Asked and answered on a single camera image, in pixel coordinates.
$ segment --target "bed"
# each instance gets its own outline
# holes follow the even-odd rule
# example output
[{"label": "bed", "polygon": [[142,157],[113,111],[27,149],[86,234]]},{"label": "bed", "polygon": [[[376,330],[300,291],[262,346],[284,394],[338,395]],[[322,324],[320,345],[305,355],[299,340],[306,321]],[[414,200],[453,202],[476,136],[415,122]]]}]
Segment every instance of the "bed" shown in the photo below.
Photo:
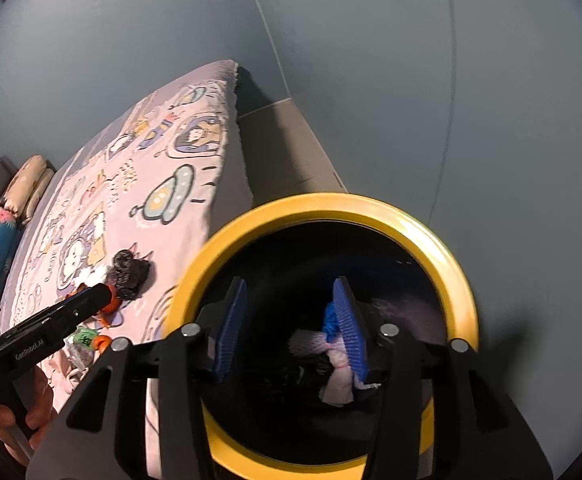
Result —
[{"label": "bed", "polygon": [[[0,303],[2,331],[81,283],[104,281],[114,254],[130,249],[151,261],[141,296],[87,324],[134,343],[160,336],[182,272],[213,232],[251,207],[236,74],[237,64],[222,60],[176,79],[60,168],[14,258]],[[41,366],[59,409],[84,371],[62,352]]]}]

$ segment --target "floor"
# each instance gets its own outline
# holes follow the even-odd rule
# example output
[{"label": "floor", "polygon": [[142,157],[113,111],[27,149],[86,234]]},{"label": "floor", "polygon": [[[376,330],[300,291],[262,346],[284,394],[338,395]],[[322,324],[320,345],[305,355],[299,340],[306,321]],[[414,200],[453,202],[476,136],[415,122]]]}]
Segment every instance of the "floor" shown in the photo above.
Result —
[{"label": "floor", "polygon": [[247,114],[238,124],[254,206],[301,193],[346,192],[291,100]]}]

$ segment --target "human hand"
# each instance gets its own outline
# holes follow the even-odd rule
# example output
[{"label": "human hand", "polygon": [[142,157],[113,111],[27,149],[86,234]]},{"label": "human hand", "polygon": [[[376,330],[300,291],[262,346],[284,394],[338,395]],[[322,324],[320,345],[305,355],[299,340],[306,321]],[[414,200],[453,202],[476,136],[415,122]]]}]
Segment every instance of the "human hand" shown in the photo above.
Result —
[{"label": "human hand", "polygon": [[[57,412],[53,409],[53,389],[48,384],[48,379],[39,367],[34,369],[34,389],[35,404],[26,414],[26,424],[32,430],[37,430],[28,441],[33,450],[40,445],[49,423],[55,418]],[[7,406],[0,404],[0,440],[4,442],[8,452],[15,460],[22,465],[28,465],[28,458],[15,439],[11,436],[8,428],[15,425],[15,415]]]}]

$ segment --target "blue-gray wall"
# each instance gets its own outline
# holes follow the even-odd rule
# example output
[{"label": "blue-gray wall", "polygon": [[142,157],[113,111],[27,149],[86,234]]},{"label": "blue-gray wall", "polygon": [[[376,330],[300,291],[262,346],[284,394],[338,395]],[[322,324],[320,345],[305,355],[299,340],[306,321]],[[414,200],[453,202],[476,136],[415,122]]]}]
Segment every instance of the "blue-gray wall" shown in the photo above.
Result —
[{"label": "blue-gray wall", "polygon": [[348,189],[449,245],[555,473],[582,449],[582,0],[260,0]]},{"label": "blue-gray wall", "polygon": [[0,2],[0,155],[59,166],[145,95],[226,58],[259,87],[242,112],[287,97],[254,0]]},{"label": "blue-gray wall", "polygon": [[221,57],[260,88],[242,112],[288,86],[351,191],[449,245],[563,471],[582,449],[582,0],[6,0],[0,155],[60,164]]}]

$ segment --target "cartoon character print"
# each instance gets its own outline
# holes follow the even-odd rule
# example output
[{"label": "cartoon character print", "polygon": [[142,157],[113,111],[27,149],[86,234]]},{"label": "cartoon character print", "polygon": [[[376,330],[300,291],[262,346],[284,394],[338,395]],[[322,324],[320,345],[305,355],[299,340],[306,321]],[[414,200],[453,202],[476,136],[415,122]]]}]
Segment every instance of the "cartoon character print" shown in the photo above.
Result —
[{"label": "cartoon character print", "polygon": [[88,200],[91,199],[93,195],[95,195],[96,191],[100,189],[102,184],[104,184],[105,182],[106,174],[104,174],[104,170],[101,170],[98,173],[96,179],[87,186],[87,189],[85,189],[82,195],[80,196],[77,211],[81,210],[84,206],[88,205]]},{"label": "cartoon character print", "polygon": [[128,148],[137,137],[141,136],[149,129],[149,121],[142,117],[132,124],[129,130],[117,137],[108,147],[108,160],[111,160],[118,153]]},{"label": "cartoon character print", "polygon": [[217,154],[222,142],[222,121],[214,112],[202,112],[189,117],[178,128],[168,145],[168,156],[211,156]]},{"label": "cartoon character print", "polygon": [[163,225],[173,222],[191,193],[195,174],[193,166],[183,164],[149,193],[144,204],[133,206],[129,216],[141,211],[145,220],[160,220]]},{"label": "cartoon character print", "polygon": [[105,231],[104,203],[100,203],[69,237],[60,252],[57,274],[59,296],[69,294],[82,283],[93,286],[104,281],[108,272],[103,263],[106,257]]},{"label": "cartoon character print", "polygon": [[144,333],[142,334],[142,343],[148,341],[154,341],[164,334],[160,334],[160,329],[164,323],[164,319],[167,316],[168,308],[170,307],[171,301],[175,296],[175,291],[178,288],[177,285],[173,285],[164,291],[158,302],[153,307],[153,311],[149,316],[144,327]]},{"label": "cartoon character print", "polygon": [[149,129],[149,121],[155,117],[159,107],[154,108],[151,112],[145,115],[142,114],[142,111],[149,107],[156,94],[157,92],[154,92],[135,105],[131,113],[133,119],[129,119],[125,122],[122,127],[122,134],[117,137],[116,140],[111,142],[106,150],[108,160],[111,160],[118,153],[128,148],[135,139],[145,134]]},{"label": "cartoon character print", "polygon": [[69,190],[65,195],[64,195],[64,200],[62,200],[62,207],[68,207],[69,205],[71,205],[71,202],[73,201],[73,199],[75,198],[75,196],[78,193],[78,189],[82,187],[82,185],[84,184],[86,180],[86,177],[81,176],[78,181],[73,185],[73,187],[71,188],[71,190]]},{"label": "cartoon character print", "polygon": [[66,217],[64,212],[61,212],[56,218],[50,220],[47,225],[43,228],[43,235],[40,238],[40,243],[37,246],[37,251],[32,253],[27,267],[31,270],[37,267],[38,262],[48,254],[54,245],[62,243],[62,237],[64,235],[64,225],[60,224],[60,221]]},{"label": "cartoon character print", "polygon": [[40,310],[40,304],[42,303],[42,287],[39,283],[36,285],[35,290],[32,294],[29,294],[26,298],[26,316],[30,317]]},{"label": "cartoon character print", "polygon": [[180,117],[173,112],[164,117],[154,129],[152,129],[148,134],[146,134],[146,137],[144,137],[142,142],[139,143],[137,151],[145,150],[146,148],[154,145],[158,140],[162,138],[164,132],[166,132],[171,126],[173,126],[173,123],[177,121],[179,118]]},{"label": "cartoon character print", "polygon": [[18,295],[18,300],[13,306],[13,310],[11,311],[11,318],[8,324],[9,326],[15,326],[26,319],[26,310],[28,306],[24,304],[24,298],[24,294]]},{"label": "cartoon character print", "polygon": [[169,110],[177,108],[179,106],[189,105],[199,101],[206,94],[205,86],[196,86],[191,88],[190,86],[185,87],[180,94],[175,98],[175,103],[168,107]]}]

